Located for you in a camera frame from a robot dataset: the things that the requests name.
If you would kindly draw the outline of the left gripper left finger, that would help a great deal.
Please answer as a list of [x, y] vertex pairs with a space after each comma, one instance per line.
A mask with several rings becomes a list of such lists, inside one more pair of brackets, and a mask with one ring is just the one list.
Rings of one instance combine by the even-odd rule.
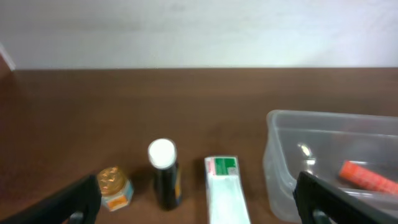
[[89, 223], [96, 221], [101, 192], [95, 175], [72, 183], [1, 223]]

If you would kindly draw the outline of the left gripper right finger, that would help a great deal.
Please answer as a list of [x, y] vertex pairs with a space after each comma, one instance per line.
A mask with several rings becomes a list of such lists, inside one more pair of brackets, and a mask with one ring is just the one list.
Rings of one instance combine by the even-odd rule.
[[302, 223], [397, 223], [397, 218], [308, 172], [299, 173], [293, 196]]

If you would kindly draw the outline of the small gold-lid jar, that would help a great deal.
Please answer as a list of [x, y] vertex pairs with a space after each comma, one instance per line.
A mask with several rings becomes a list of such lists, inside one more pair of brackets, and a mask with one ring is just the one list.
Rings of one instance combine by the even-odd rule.
[[96, 175], [101, 192], [101, 204], [110, 212], [130, 204], [134, 187], [119, 166], [108, 167]]

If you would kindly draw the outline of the orange tablet tube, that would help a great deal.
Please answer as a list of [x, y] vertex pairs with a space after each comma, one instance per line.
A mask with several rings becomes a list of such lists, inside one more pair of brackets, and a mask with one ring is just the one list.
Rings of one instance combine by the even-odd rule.
[[345, 161], [339, 171], [339, 176], [365, 190], [397, 195], [397, 182], [383, 177], [360, 165]]

